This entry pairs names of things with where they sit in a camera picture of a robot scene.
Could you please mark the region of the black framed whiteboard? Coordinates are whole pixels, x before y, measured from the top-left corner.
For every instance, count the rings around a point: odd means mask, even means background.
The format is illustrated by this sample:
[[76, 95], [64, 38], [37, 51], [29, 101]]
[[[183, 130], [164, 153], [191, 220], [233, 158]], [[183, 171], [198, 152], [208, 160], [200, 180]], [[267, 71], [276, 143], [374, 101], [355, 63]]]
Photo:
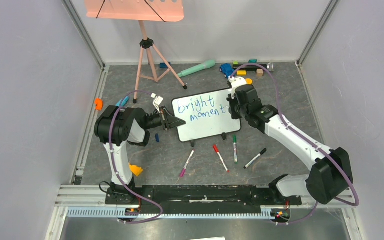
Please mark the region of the black framed whiteboard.
[[189, 142], [222, 134], [238, 132], [239, 119], [232, 119], [227, 97], [230, 88], [174, 98], [174, 116], [185, 121], [177, 128], [180, 142]]

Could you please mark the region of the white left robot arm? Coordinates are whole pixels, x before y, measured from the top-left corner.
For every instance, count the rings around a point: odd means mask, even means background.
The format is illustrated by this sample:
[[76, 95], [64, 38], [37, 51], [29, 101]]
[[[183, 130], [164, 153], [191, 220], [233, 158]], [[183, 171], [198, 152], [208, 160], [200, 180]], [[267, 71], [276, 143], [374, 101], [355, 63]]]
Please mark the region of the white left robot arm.
[[130, 169], [127, 145], [146, 147], [150, 129], [162, 127], [168, 131], [186, 124], [168, 111], [165, 106], [152, 114], [142, 108], [108, 106], [97, 119], [94, 134], [103, 144], [111, 166], [111, 183], [108, 193], [116, 194], [125, 204], [137, 198], [134, 176]]

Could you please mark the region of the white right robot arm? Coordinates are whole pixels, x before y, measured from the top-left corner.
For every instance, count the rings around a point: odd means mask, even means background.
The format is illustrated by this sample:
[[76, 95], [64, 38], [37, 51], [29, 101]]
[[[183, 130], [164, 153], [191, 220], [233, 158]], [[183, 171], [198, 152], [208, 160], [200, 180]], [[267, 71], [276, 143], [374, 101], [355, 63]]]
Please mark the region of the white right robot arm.
[[233, 87], [227, 97], [232, 119], [244, 118], [261, 133], [275, 139], [297, 156], [309, 169], [308, 174], [284, 174], [269, 184], [269, 199], [282, 204], [292, 196], [311, 196], [326, 205], [353, 184], [348, 152], [321, 144], [296, 128], [272, 105], [264, 105], [251, 84]]

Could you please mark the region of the green whiteboard marker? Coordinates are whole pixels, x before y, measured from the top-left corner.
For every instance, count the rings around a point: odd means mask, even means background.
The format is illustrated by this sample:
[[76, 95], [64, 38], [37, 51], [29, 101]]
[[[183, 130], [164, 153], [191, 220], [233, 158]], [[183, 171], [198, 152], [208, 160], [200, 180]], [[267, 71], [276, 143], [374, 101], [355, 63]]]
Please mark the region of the green whiteboard marker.
[[238, 164], [238, 151], [237, 151], [237, 136], [233, 135], [233, 154], [234, 154], [234, 163]]

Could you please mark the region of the red whiteboard marker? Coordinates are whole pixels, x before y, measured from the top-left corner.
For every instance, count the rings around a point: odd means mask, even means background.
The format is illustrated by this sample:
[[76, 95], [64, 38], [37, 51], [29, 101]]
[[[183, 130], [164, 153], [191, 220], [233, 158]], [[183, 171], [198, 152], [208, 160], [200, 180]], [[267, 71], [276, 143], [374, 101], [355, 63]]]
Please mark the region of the red whiteboard marker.
[[228, 169], [228, 167], [227, 167], [227, 165], [226, 165], [226, 163], [225, 163], [225, 161], [224, 161], [224, 159], [223, 159], [223, 157], [222, 157], [222, 155], [221, 155], [221, 153], [220, 153], [220, 151], [219, 151], [217, 145], [214, 144], [212, 147], [213, 147], [215, 153], [217, 154], [217, 156], [219, 157], [219, 159], [220, 159], [220, 161], [221, 161], [221, 163], [222, 163], [222, 165], [223, 165], [225, 171], [226, 171], [227, 173], [229, 173], [230, 170]]

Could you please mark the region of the black whiteboard marker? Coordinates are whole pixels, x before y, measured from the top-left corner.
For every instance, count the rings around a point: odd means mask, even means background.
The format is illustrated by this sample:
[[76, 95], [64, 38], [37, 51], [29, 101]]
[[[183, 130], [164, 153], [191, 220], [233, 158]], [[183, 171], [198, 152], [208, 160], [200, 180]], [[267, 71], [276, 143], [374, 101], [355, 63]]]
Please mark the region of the black whiteboard marker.
[[259, 157], [264, 155], [267, 152], [267, 148], [264, 148], [261, 150], [254, 158], [252, 158], [243, 168], [247, 169], [249, 168]]

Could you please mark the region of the purple whiteboard marker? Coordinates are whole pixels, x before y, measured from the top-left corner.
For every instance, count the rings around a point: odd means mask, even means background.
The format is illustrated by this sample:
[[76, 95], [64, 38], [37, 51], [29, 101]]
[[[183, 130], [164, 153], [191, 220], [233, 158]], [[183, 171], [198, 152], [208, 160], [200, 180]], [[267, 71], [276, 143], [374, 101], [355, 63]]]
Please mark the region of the purple whiteboard marker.
[[183, 168], [182, 168], [180, 174], [179, 174], [179, 177], [180, 177], [180, 178], [182, 178], [182, 177], [185, 175], [185, 172], [186, 172], [186, 170], [187, 170], [187, 166], [189, 165], [191, 159], [193, 158], [194, 153], [195, 153], [195, 150], [193, 149], [193, 150], [191, 151], [191, 153], [190, 153], [190, 155], [189, 155], [189, 157], [188, 157], [186, 163], [184, 164], [184, 166], [183, 166]]

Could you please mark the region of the yellow oval block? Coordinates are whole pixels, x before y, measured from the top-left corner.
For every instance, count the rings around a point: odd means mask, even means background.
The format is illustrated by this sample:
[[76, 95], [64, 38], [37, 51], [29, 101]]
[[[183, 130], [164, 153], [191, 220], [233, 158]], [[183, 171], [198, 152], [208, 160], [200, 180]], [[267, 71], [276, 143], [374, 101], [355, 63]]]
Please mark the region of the yellow oval block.
[[247, 85], [252, 85], [253, 84], [253, 80], [251, 78], [246, 78], [245, 81], [246, 81]]

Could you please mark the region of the yellow rectangular block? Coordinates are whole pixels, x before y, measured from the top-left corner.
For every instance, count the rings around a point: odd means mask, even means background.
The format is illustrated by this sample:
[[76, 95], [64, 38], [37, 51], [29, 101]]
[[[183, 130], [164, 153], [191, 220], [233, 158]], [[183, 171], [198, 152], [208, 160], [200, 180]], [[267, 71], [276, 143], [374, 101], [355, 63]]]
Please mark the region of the yellow rectangular block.
[[237, 71], [236, 75], [237, 76], [246, 76], [247, 75], [247, 71], [246, 70], [239, 70], [239, 71]]

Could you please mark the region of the blue toy car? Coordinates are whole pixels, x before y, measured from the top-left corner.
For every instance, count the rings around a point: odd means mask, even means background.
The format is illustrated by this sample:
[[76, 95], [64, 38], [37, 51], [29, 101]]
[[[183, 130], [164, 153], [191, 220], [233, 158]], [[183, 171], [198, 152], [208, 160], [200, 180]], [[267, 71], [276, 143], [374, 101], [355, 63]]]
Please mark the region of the blue toy car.
[[228, 79], [229, 76], [231, 76], [231, 75], [234, 73], [234, 71], [235, 71], [235, 70], [233, 69], [232, 65], [229, 64], [229, 63], [224, 63], [224, 64], [222, 64], [222, 65], [220, 66], [219, 70], [220, 70], [221, 73], [223, 73], [223, 75], [224, 75], [224, 77], [225, 77], [226, 79]]

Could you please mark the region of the beige wooden cube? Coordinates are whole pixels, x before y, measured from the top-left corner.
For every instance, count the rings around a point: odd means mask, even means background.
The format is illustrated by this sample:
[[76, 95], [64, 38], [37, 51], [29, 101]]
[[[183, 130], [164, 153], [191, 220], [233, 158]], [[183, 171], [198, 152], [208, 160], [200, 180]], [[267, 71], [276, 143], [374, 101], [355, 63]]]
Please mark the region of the beige wooden cube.
[[257, 69], [257, 70], [256, 70], [256, 77], [257, 77], [257, 78], [261, 78], [261, 77], [264, 75], [264, 72], [265, 72], [265, 71], [264, 71], [263, 69], [261, 69], [261, 68], [260, 68], [260, 69]]

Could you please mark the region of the teal block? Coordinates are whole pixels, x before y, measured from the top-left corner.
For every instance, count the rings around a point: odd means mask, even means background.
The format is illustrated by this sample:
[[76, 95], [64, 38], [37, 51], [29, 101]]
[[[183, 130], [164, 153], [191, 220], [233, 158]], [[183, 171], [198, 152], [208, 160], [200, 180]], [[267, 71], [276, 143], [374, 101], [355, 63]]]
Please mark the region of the teal block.
[[252, 63], [252, 64], [257, 64], [258, 60], [257, 59], [250, 59], [248, 62]]

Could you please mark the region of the blue toy microphone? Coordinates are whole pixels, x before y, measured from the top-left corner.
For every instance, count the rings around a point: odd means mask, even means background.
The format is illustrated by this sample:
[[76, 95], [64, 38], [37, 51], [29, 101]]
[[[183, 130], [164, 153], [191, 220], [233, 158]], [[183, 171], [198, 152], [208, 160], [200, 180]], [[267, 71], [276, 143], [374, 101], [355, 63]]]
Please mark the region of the blue toy microphone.
[[129, 96], [125, 96], [123, 99], [119, 100], [119, 101], [115, 104], [115, 106], [117, 106], [117, 107], [124, 107], [124, 106], [128, 103], [129, 99], [130, 99]]

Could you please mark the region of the black silver microphone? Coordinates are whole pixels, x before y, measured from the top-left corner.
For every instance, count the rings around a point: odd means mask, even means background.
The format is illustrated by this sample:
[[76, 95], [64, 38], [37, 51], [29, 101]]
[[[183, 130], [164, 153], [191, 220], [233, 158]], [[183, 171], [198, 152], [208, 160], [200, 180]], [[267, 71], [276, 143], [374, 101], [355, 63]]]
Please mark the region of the black silver microphone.
[[[273, 63], [262, 63], [260, 64], [262, 67], [264, 67], [265, 69], [267, 69], [269, 72], [273, 72], [274, 71], [274, 64]], [[239, 67], [241, 67], [242, 64], [234, 64], [232, 66], [232, 68], [234, 70], [238, 69]], [[257, 66], [257, 63], [256, 65], [244, 65], [240, 71], [248, 71], [248, 72], [256, 72], [258, 69], [261, 69], [259, 66]]]

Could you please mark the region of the mint green toy microphone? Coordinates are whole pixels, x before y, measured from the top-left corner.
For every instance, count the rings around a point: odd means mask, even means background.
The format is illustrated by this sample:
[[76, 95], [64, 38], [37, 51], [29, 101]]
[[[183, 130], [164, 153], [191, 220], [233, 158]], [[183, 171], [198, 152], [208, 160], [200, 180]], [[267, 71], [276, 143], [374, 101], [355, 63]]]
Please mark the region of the mint green toy microphone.
[[178, 73], [177, 75], [180, 78], [186, 77], [186, 76], [195, 74], [197, 72], [200, 72], [200, 71], [203, 71], [206, 69], [210, 69], [210, 68], [214, 67], [215, 64], [216, 64], [216, 61], [214, 59], [210, 59], [210, 60], [207, 60], [201, 64], [198, 64], [198, 65], [195, 65], [195, 66], [190, 67], [188, 69], [185, 69], [185, 70], [181, 71], [180, 73]]

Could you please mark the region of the dark blue block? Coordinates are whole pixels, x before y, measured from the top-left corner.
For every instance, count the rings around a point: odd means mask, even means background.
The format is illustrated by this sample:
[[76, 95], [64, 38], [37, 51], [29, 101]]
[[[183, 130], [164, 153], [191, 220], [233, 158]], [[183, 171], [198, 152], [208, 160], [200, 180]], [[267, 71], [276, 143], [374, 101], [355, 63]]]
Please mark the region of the dark blue block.
[[168, 62], [168, 64], [166, 64], [165, 62], [161, 62], [161, 63], [159, 64], [159, 68], [160, 68], [160, 69], [168, 69], [168, 68], [169, 68], [168, 66], [170, 66], [170, 65], [171, 65], [170, 62]]

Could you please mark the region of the orange stair block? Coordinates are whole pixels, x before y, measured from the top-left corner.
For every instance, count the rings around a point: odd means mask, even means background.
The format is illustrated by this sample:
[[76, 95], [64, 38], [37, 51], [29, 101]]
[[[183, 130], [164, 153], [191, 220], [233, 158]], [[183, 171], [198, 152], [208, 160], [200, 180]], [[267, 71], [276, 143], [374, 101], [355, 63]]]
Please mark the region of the orange stair block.
[[142, 167], [133, 164], [129, 164], [129, 169], [136, 177], [140, 176], [144, 171]]

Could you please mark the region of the pink music stand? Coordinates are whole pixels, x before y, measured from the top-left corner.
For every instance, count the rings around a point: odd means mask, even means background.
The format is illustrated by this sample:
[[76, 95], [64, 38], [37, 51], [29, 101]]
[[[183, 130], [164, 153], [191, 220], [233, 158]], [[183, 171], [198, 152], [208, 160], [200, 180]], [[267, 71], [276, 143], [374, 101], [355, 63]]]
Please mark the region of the pink music stand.
[[[137, 103], [141, 79], [159, 82], [168, 73], [172, 73], [184, 90], [187, 85], [181, 80], [167, 59], [147, 34], [145, 22], [175, 23], [184, 19], [184, 7], [181, 0], [85, 0], [86, 16], [95, 19], [134, 20], [138, 21], [142, 40], [140, 41], [140, 54], [135, 80], [135, 93], [133, 103]], [[160, 76], [157, 75], [152, 50], [160, 57], [168, 69]], [[152, 76], [142, 75], [144, 55], [147, 56]]]

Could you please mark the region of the small orange block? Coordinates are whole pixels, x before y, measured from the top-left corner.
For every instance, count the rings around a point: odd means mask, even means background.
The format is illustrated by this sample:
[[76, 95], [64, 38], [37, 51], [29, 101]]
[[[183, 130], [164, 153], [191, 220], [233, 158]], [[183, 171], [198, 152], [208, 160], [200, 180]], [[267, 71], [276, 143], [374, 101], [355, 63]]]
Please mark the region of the small orange block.
[[95, 110], [97, 111], [101, 111], [103, 109], [103, 106], [104, 106], [104, 102], [102, 99], [100, 98], [96, 98], [94, 100], [94, 104], [95, 104]]

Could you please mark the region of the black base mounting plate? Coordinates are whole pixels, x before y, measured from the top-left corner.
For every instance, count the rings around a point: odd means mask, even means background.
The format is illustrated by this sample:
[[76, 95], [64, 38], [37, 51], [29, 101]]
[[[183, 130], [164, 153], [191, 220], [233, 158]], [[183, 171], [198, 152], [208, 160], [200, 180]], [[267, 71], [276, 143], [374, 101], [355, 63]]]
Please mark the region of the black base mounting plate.
[[138, 205], [141, 214], [257, 214], [262, 206], [300, 206], [299, 196], [283, 197], [258, 185], [142, 185], [133, 193], [111, 186], [106, 205]]

